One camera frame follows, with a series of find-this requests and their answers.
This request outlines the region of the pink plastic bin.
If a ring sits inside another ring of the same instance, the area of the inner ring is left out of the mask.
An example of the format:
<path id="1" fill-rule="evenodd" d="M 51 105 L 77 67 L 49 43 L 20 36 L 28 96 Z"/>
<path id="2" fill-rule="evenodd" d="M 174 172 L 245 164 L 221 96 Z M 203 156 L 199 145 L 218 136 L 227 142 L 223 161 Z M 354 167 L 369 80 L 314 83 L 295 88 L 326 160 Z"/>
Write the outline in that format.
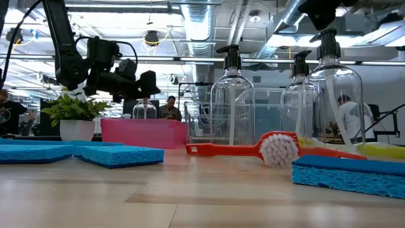
<path id="1" fill-rule="evenodd" d="M 186 125 L 168 119 L 124 119 L 101 120 L 103 142 L 123 143 L 159 149 L 175 149 L 186 144 Z"/>

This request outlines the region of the clear soap pump bottle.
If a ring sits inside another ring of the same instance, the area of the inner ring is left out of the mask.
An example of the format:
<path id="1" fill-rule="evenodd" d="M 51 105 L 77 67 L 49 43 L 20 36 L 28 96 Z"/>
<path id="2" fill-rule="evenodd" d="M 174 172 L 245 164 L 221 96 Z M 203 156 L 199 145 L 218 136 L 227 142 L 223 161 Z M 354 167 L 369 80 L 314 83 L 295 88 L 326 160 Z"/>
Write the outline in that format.
<path id="1" fill-rule="evenodd" d="M 310 53 L 310 50 L 301 51 L 294 56 L 292 83 L 282 91 L 280 96 L 282 130 L 295 132 L 298 137 L 302 137 L 303 82 L 309 74 L 306 57 Z"/>
<path id="2" fill-rule="evenodd" d="M 303 138 L 315 138 L 321 143 L 365 143 L 363 113 L 363 83 L 360 75 L 340 62 L 337 31 L 326 29 L 310 42 L 320 41 L 317 47 L 318 66 L 303 82 Z M 338 98 L 346 95 L 359 105 L 361 139 L 351 139 L 339 113 Z"/>
<path id="3" fill-rule="evenodd" d="M 133 119 L 156 119 L 158 111 L 149 98 L 142 98 L 133 107 Z"/>
<path id="4" fill-rule="evenodd" d="M 210 142 L 229 146 L 250 145 L 255 140 L 255 90 L 241 73 L 238 45 L 216 51 L 225 53 L 224 74 L 211 88 Z"/>

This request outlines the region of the silver ventilation duct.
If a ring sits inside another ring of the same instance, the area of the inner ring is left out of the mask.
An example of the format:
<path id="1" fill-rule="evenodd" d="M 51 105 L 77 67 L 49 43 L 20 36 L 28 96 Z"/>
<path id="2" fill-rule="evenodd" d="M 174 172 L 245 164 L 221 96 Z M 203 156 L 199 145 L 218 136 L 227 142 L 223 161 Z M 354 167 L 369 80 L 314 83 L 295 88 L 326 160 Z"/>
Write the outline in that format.
<path id="1" fill-rule="evenodd" d="M 270 42 L 272 38 L 282 30 L 292 30 L 293 33 L 297 32 L 299 22 L 304 18 L 305 14 L 299 11 L 300 5 L 304 4 L 306 0 L 288 0 L 285 9 L 273 15 L 266 26 L 265 43 L 262 48 L 255 54 L 255 58 L 268 59 L 271 58 L 280 44 Z"/>
<path id="2" fill-rule="evenodd" d="M 188 41 L 190 57 L 213 57 L 214 44 L 211 44 L 213 35 L 214 8 L 203 4 L 181 5 L 184 16 L 184 30 Z M 213 69 L 211 65 L 195 64 L 192 68 L 194 82 L 213 83 Z M 196 98 L 208 102 L 210 86 L 195 86 Z"/>

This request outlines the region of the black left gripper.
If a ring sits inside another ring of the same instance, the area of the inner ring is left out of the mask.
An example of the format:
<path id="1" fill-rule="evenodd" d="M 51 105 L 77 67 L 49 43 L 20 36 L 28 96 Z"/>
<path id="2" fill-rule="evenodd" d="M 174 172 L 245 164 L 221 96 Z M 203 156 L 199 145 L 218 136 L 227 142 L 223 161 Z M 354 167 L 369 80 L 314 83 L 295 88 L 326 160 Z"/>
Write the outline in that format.
<path id="1" fill-rule="evenodd" d="M 139 99 L 142 95 L 149 97 L 161 92 L 156 85 L 156 72 L 148 70 L 136 81 L 133 68 L 116 68 L 114 72 L 92 68 L 83 90 L 86 96 L 93 96 L 97 91 L 108 92 L 116 103 L 122 99 Z"/>

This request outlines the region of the green plant in white pot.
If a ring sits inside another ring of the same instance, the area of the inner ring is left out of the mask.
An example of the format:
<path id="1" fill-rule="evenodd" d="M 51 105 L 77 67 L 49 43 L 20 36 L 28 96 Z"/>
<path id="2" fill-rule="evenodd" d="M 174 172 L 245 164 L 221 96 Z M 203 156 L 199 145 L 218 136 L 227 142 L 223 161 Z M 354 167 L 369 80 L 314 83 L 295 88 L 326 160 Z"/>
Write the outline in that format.
<path id="1" fill-rule="evenodd" d="M 51 126 L 59 125 L 63 141 L 92 141 L 96 123 L 93 121 L 111 106 L 107 102 L 87 99 L 84 92 L 62 88 L 60 96 L 47 102 L 50 108 L 41 109 L 49 115 Z"/>

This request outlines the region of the thin red dish brush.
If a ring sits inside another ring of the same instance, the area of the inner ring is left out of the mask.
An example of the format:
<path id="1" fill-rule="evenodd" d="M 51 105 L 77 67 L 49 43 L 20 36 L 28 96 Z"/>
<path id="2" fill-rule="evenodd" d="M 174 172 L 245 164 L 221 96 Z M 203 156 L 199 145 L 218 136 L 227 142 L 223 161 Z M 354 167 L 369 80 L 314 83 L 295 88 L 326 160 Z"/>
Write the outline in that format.
<path id="1" fill-rule="evenodd" d="M 186 144 L 188 155 L 197 156 L 253 156 L 268 167 L 286 167 L 298 158 L 299 143 L 295 132 L 271 131 L 263 134 L 251 146 L 229 146 L 213 143 Z"/>

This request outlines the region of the round black ceiling fixture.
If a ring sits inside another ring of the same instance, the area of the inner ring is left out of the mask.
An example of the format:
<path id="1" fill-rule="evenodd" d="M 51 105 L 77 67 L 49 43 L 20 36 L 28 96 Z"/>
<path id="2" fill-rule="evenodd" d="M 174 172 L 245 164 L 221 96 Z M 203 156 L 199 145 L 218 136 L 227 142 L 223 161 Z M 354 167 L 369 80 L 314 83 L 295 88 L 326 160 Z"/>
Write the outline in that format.
<path id="1" fill-rule="evenodd" d="M 6 40 L 13 44 L 21 43 L 23 41 L 22 30 L 20 28 L 11 28 L 6 33 Z"/>
<path id="2" fill-rule="evenodd" d="M 144 36 L 144 42 L 148 46 L 157 46 L 159 44 L 158 32 L 156 30 L 148 30 Z"/>

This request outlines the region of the yellow-green dish brush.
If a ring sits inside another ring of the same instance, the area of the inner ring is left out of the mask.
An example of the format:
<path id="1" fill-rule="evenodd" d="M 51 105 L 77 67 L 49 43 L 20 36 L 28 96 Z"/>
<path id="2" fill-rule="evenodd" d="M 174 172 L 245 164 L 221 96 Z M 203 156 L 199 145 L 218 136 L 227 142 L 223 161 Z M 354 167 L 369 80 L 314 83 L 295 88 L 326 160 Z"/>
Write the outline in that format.
<path id="1" fill-rule="evenodd" d="M 298 142 L 300 146 L 335 149 L 338 151 L 365 155 L 367 158 L 375 160 L 388 159 L 405 161 L 405 147 L 385 144 L 382 142 L 353 143 L 351 146 L 346 146 L 345 144 L 325 144 L 315 138 L 303 137 L 298 137 Z"/>

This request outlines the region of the black monitor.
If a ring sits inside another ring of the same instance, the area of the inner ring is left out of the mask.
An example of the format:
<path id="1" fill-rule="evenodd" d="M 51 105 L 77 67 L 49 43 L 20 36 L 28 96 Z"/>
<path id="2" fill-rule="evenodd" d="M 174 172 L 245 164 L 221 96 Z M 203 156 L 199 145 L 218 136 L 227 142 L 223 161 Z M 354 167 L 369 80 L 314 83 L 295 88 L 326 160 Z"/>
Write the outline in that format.
<path id="1" fill-rule="evenodd" d="M 151 103 L 156 107 L 157 111 L 159 111 L 159 101 L 158 100 L 150 100 Z M 123 114 L 131 114 L 132 118 L 132 110 L 133 107 L 139 102 L 139 100 L 133 100 L 133 101 L 125 101 L 123 104 Z"/>

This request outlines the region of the light blue sponge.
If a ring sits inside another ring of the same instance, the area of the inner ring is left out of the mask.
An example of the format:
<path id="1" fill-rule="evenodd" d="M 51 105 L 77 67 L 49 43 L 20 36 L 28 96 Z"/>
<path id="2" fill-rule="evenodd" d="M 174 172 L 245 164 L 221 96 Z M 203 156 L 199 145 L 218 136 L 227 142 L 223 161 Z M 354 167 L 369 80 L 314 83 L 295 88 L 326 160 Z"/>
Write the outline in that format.
<path id="1" fill-rule="evenodd" d="M 69 158 L 71 145 L 0 145 L 0 164 L 43 164 Z"/>
<path id="2" fill-rule="evenodd" d="M 125 168 L 164 162 L 165 151 L 139 146 L 78 146 L 74 157 L 105 168 Z"/>

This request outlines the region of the small clear plastic bin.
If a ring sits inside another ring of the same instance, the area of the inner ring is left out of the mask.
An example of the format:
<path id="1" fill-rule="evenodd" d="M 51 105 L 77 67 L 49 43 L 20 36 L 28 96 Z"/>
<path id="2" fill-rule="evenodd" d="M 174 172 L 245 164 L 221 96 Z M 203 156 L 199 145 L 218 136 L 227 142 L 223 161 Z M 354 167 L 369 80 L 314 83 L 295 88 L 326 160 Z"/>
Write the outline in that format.
<path id="1" fill-rule="evenodd" d="M 251 145 L 255 140 L 254 110 L 250 104 L 235 106 L 184 103 L 188 143 Z"/>

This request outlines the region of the dark blue scrub sponge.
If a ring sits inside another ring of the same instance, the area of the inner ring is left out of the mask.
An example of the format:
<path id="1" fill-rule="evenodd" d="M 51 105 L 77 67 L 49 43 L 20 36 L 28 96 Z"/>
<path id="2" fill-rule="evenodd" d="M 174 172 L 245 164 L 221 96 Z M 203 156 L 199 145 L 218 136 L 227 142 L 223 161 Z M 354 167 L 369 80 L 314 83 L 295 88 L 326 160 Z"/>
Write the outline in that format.
<path id="1" fill-rule="evenodd" d="M 405 163 L 306 155 L 292 163 L 294 184 L 405 200 Z"/>

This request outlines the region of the person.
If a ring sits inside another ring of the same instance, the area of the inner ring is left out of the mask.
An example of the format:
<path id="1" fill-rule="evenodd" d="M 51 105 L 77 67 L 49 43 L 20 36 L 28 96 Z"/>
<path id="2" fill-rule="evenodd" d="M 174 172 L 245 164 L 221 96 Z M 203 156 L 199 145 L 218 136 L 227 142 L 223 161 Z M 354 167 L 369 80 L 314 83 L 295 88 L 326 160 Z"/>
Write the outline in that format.
<path id="1" fill-rule="evenodd" d="M 169 96 L 165 105 L 159 107 L 158 118 L 182 121 L 181 111 L 175 107 L 175 96 Z"/>
<path id="2" fill-rule="evenodd" d="M 22 104 L 10 101 L 5 89 L 0 91 L 0 135 L 19 134 L 19 117 L 28 113 L 31 120 L 35 115 Z"/>
<path id="3" fill-rule="evenodd" d="M 351 98 L 346 95 L 341 95 L 338 98 L 339 103 L 339 113 L 342 117 L 344 127 L 349 134 L 351 139 L 356 139 L 359 141 L 361 139 L 361 121 L 360 121 L 360 112 L 359 105 L 353 101 Z M 375 121 L 371 108 L 364 103 L 363 104 L 363 113 L 364 113 L 364 129 L 370 127 Z"/>

